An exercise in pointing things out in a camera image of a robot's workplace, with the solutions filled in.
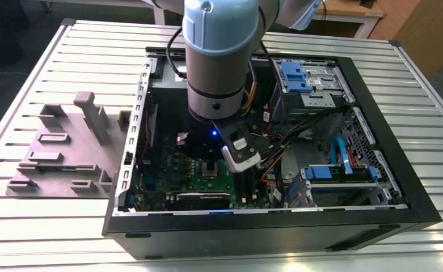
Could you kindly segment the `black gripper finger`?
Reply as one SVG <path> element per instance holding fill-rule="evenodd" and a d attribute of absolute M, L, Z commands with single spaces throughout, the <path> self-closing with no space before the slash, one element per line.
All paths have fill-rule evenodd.
<path fill-rule="evenodd" d="M 177 150 L 193 160 L 206 161 L 206 145 L 201 137 L 193 132 L 177 135 Z"/>

